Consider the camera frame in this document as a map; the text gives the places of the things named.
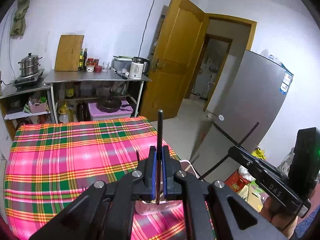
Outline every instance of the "table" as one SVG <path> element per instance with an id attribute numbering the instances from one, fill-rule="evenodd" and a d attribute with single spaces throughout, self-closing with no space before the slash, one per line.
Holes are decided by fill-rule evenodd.
<path id="1" fill-rule="evenodd" d="M 142 75 L 141 79 L 133 79 L 131 77 L 127 77 L 127 79 L 125 80 L 122 77 L 120 77 L 118 74 L 116 74 L 112 69 L 109 70 L 108 72 L 101 72 L 101 73 L 51 70 L 49 72 L 49 74 L 46 76 L 46 78 L 44 79 L 44 84 L 50 85 L 52 104 L 55 106 L 53 84 L 65 83 L 65 82 L 82 82 L 82 81 L 136 81 L 136 82 L 141 82 L 137 100 L 135 100 L 132 96 L 127 95 L 137 105 L 135 112 L 134 112 L 134 117 L 137 117 L 144 82 L 151 81 L 151 79 L 146 77 L 145 75 Z M 58 123 L 56 108 L 54 108 L 53 114 L 54 114 L 56 123 Z"/>
<path id="2" fill-rule="evenodd" d="M 145 117 L 24 125 L 12 143 L 4 198 L 8 224 L 27 240 L 97 180 L 119 180 L 157 145 Z M 179 159 L 169 146 L 170 156 Z M 183 206 L 148 216 L 134 213 L 132 240 L 186 239 Z"/>
<path id="3" fill-rule="evenodd" d="M 13 84 L 11 84 L 6 86 L 1 91 L 1 95 L 0 95 L 1 113 L 4 119 L 4 123 L 7 127 L 7 130 L 12 140 L 14 139 L 14 136 L 16 134 L 15 126 L 12 123 L 13 119 L 28 117 L 33 115 L 51 114 L 51 119 L 53 122 L 55 122 L 55 117 L 53 115 L 54 105 L 52 105 L 51 92 L 50 92 L 51 86 L 43 83 L 44 78 L 45 76 L 40 77 L 40 80 L 36 84 L 33 84 L 31 86 L 16 88 Z M 7 114 L 7 110 L 9 109 L 9 104 L 12 97 L 21 95 L 21 94 L 33 93 L 40 90 L 47 90 L 48 105 L 50 110 L 49 112 L 42 112 L 42 113 L 36 113 L 36 114 L 31 114 L 31 113 L 27 114 L 24 112 L 18 112 L 14 114 Z"/>

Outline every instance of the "white wall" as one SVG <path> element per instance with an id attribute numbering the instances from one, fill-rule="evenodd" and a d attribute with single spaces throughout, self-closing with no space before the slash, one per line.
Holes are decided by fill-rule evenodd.
<path id="1" fill-rule="evenodd" d="M 10 42 L 11 63 L 16 76 L 20 75 L 18 61 L 29 52 L 43 57 L 40 63 L 46 72 L 53 69 L 60 35 L 63 33 L 84 34 L 83 48 L 88 48 L 88 56 L 101 58 L 101 61 L 110 60 L 113 55 L 137 56 L 152 1 L 30 0 L 25 17 L 25 33 L 22 38 L 11 39 Z M 155 0 L 141 57 L 148 56 L 161 10 L 169 3 L 170 0 Z M 14 79 L 8 57 L 11 12 L 4 30 L 0 58 L 1 78 L 6 83 Z M 0 24 L 0 33 L 5 19 Z M 0 140 L 8 135 L 2 122 L 0 118 Z"/>
<path id="2" fill-rule="evenodd" d="M 224 21 L 210 20 L 207 33 L 232 39 L 227 60 L 207 107 L 208 111 L 215 114 L 217 105 L 223 96 L 228 94 L 229 88 L 235 79 L 247 45 L 250 27 Z"/>
<path id="3" fill-rule="evenodd" d="M 287 1 L 291 6 L 270 0 L 210 0 L 206 9 L 257 21 L 252 50 L 268 49 L 294 74 L 279 114 L 260 143 L 273 165 L 294 147 L 299 129 L 320 128 L 320 30 L 306 8 L 300 12 L 300 0 Z"/>

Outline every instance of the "plaid tablecloth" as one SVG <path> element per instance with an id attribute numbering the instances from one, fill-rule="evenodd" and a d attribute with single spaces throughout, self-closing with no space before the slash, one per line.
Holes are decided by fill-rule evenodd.
<path id="1" fill-rule="evenodd" d="M 151 145 L 156 145 L 156 130 L 144 117 L 22 126 L 5 178 L 11 230 L 28 239 L 82 188 L 97 180 L 116 181 L 136 168 L 136 150 L 144 159 Z M 148 216 L 135 213 L 131 239 L 169 238 L 185 239 L 183 207 Z"/>

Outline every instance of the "refrigerator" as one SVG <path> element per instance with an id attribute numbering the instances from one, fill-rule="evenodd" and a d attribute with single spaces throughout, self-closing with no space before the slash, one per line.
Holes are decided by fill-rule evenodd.
<path id="1" fill-rule="evenodd" d="M 293 74 L 283 65 L 246 50 L 228 94 L 215 110 L 213 124 L 191 159 L 202 175 L 238 144 L 259 123 L 242 147 L 255 150 L 276 118 L 289 91 Z M 239 167 L 228 158 L 205 180 L 225 181 Z"/>

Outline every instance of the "cutting board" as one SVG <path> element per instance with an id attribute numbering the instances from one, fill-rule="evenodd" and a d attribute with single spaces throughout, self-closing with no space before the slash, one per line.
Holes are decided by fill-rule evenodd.
<path id="1" fill-rule="evenodd" d="M 57 50 L 55 71 L 78 71 L 84 35 L 61 35 Z"/>

